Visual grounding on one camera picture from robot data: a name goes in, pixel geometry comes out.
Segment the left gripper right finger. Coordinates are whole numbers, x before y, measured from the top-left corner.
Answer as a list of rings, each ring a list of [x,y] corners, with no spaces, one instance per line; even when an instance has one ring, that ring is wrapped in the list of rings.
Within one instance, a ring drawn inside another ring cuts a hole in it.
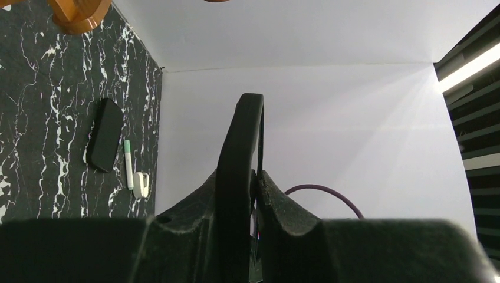
[[[321,219],[262,172],[265,282],[495,282],[478,242],[442,219]]]

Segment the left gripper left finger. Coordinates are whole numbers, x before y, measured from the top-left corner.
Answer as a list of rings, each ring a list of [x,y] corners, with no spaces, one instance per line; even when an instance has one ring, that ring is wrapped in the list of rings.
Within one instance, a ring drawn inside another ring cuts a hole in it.
[[[27,219],[1,226],[2,282],[218,282],[215,176],[147,218]]]

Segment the black phone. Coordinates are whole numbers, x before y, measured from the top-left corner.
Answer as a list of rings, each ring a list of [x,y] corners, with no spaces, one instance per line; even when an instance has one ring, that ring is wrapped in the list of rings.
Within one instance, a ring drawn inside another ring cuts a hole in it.
[[[222,282],[248,282],[252,158],[263,107],[262,94],[241,95],[216,168],[215,214]]]
[[[111,98],[101,99],[85,157],[92,168],[104,173],[112,171],[123,123],[122,109]]]

